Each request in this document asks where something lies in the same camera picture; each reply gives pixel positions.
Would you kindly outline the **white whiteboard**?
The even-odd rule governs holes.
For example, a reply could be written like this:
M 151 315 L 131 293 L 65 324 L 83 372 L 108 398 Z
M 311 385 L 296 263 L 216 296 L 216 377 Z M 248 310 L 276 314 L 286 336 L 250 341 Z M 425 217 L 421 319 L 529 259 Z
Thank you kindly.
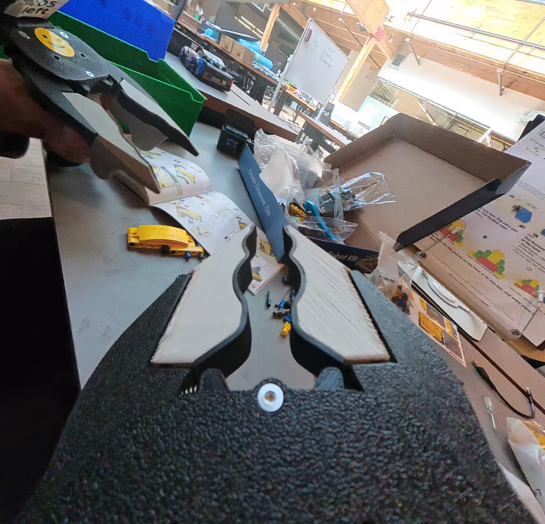
M 348 57 L 312 19 L 308 18 L 295 52 L 278 80 L 268 110 L 274 106 L 286 80 L 325 105 L 348 62 Z

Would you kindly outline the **pile of mixed building pieces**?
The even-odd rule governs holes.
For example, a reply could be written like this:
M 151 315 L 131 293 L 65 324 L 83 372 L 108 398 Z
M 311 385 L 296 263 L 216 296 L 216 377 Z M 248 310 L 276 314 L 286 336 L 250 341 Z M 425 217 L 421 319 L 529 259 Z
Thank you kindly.
M 278 300 L 281 298 L 281 296 L 282 296 L 282 295 L 281 295 L 280 298 L 279 298 L 279 299 L 276 301 L 276 303 L 274 304 L 273 308 L 271 309 L 271 310 L 272 310 L 272 312 L 271 312 L 271 317 L 272 317 L 273 319 L 276 319 L 276 320 L 281 320 L 281 321 L 282 321 L 282 325 L 283 325 L 283 323 L 284 323 L 285 321 L 289 321 L 289 322 L 292 324 L 292 326 L 293 326 L 293 318 L 292 318 L 293 312 L 292 312 L 292 309 L 293 309 L 294 301 L 295 301 L 295 297 L 296 297 L 296 290 L 295 290 L 295 288 L 292 286 L 292 284 L 289 283 L 290 280 L 289 280 L 288 276 L 284 276 L 284 277 L 282 278 L 282 282 L 283 282 L 283 283 L 285 284 L 285 286 L 286 286 L 285 289 L 286 289 L 287 287 L 290 287 L 290 288 L 292 289 L 292 293 L 291 293 L 291 295 L 290 295 L 290 300 L 286 302 L 286 304 L 285 304 L 285 306 L 284 306 L 283 309 L 282 309 L 282 308 L 277 309 L 277 308 L 275 307 L 275 305 L 276 305 L 276 303 L 278 302 Z

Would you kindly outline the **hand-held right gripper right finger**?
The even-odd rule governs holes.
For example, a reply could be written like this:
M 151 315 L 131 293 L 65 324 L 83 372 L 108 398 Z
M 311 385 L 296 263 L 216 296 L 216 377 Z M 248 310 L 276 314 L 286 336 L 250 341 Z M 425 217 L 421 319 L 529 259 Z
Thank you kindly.
M 283 228 L 283 243 L 295 290 L 290 349 L 296 362 L 315 377 L 326 368 L 346 375 L 355 365 L 390 362 L 348 267 L 291 226 Z

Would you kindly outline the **black red tool bag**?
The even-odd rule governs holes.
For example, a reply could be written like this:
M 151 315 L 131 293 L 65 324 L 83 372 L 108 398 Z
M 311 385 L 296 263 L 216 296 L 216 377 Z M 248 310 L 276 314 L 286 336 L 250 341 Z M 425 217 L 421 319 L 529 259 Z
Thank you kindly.
M 179 52 L 179 59 L 183 66 L 201 82 L 223 92 L 231 91 L 234 77 L 228 73 L 219 57 L 200 46 L 193 49 L 185 45 Z

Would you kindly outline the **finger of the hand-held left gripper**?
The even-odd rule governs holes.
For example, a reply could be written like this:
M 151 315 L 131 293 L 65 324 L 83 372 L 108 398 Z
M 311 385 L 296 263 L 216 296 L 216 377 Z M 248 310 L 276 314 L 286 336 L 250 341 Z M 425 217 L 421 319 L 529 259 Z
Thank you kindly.
M 115 119 L 92 99 L 68 92 L 64 97 L 97 134 L 89 152 L 93 172 L 105 180 L 122 171 L 153 193 L 159 193 L 160 186 L 152 167 L 125 138 Z
M 193 156 L 199 152 L 179 125 L 153 98 L 126 79 L 121 79 L 112 98 L 112 116 L 130 130 L 134 146 L 151 151 L 166 140 Z

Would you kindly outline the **building instruction booklet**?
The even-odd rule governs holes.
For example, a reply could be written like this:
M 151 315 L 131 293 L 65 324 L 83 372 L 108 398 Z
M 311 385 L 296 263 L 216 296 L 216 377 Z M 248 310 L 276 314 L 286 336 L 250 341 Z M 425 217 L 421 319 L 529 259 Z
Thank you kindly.
M 160 186 L 156 194 L 123 172 L 115 176 L 139 194 L 144 202 L 170 216 L 175 228 L 184 229 L 204 249 L 219 251 L 252 221 L 226 195 L 212 190 L 205 171 L 185 158 L 154 148 L 140 151 Z

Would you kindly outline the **small black device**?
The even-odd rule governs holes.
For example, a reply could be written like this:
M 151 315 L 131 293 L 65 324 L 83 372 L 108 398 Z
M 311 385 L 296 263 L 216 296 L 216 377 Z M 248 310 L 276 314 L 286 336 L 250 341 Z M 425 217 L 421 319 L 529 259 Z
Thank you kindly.
M 223 125 L 216 144 L 216 149 L 232 158 L 239 159 L 249 141 L 247 133 L 231 125 Z

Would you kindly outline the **blue curved plastic part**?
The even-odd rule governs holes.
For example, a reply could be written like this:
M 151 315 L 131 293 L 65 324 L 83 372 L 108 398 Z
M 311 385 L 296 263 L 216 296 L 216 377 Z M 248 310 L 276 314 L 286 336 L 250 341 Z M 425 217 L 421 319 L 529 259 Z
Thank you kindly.
M 315 238 L 330 242 L 340 242 L 338 236 L 332 231 L 332 228 L 324 221 L 315 202 L 306 200 L 303 203 L 303 210 L 305 216 L 301 221 L 301 226 L 304 229 L 310 230 L 312 233 L 316 234 Z

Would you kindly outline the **white paper sheet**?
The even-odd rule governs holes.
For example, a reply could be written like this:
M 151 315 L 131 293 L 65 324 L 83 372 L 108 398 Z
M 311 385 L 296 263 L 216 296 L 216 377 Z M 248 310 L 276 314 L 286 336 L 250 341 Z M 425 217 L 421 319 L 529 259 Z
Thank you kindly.
M 275 148 L 260 178 L 277 199 L 289 198 L 295 186 L 295 170 L 285 149 L 279 146 Z

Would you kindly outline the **grey desk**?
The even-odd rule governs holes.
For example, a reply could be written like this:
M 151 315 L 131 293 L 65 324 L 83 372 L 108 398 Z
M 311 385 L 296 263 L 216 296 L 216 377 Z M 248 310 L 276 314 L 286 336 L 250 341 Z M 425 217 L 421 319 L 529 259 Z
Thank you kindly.
M 220 131 L 196 123 L 190 139 L 200 155 L 193 157 L 171 143 L 161 149 L 191 158 L 208 175 L 213 190 L 225 194 L 253 223 L 259 219 L 242 181 L 236 161 L 216 149 Z M 148 208 L 118 179 L 100 180 L 87 165 L 63 167 L 48 163 L 47 179 L 55 220 L 60 262 L 80 384 L 83 387 L 100 360 L 120 335 L 162 294 L 180 274 L 200 262 L 166 257 L 153 250 L 129 250 L 126 230 L 147 224 L 174 225 L 156 208 Z M 278 272 L 257 296 L 246 293 L 252 333 L 251 353 L 243 366 L 227 378 L 233 390 L 253 388 L 276 378 L 290 388 L 310 389 L 314 376 L 292 356 L 289 341 L 280 336 L 281 321 L 266 311 L 267 290 L 274 304 L 285 288 Z M 433 344 L 462 382 L 482 429 L 501 466 L 525 481 L 508 443 L 506 419 L 516 414 L 491 391 L 472 361 L 487 371 L 504 396 L 521 410 L 525 397 L 514 385 L 460 338 L 467 367 Z M 485 394 L 493 401 L 495 427 L 487 412 Z

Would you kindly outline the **person's left hand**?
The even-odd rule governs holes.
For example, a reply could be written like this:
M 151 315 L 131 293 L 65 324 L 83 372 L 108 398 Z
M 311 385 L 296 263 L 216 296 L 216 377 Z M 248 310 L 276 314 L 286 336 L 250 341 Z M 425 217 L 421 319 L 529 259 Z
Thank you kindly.
M 31 138 L 41 140 L 48 152 L 68 162 L 89 162 L 91 147 L 85 139 L 32 100 L 23 78 L 10 61 L 2 59 L 1 157 L 23 157 Z

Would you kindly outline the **small yellow picture leaflet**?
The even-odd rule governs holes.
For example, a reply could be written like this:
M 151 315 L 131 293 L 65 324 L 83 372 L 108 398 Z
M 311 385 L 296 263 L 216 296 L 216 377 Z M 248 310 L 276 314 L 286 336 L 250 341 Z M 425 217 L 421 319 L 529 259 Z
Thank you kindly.
M 413 290 L 409 308 L 413 323 L 458 363 L 467 366 L 457 326 Z

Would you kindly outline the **white moulded tray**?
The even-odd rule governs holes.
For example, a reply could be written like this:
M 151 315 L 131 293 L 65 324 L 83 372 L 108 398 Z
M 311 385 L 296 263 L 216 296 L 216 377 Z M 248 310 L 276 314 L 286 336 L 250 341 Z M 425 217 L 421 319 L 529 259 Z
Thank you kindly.
M 473 341 L 481 341 L 487 324 L 435 278 L 418 266 L 412 283 L 444 316 L 452 320 Z

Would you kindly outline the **person's black trousers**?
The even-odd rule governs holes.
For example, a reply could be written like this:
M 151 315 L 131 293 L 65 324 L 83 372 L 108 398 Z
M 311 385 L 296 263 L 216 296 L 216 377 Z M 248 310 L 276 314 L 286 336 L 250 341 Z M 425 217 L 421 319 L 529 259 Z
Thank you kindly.
M 1 220 L 1 523 L 43 476 L 79 390 L 53 221 Z

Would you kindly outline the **yellow beam assembly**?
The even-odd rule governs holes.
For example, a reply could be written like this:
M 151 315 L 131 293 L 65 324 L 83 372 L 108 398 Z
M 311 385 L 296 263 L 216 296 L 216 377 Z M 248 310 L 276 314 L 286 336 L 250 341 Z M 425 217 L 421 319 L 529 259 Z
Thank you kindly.
M 185 259 L 195 257 L 203 260 L 204 249 L 181 228 L 167 225 L 141 225 L 128 228 L 126 234 L 128 248 L 154 249 L 162 254 L 183 256 Z

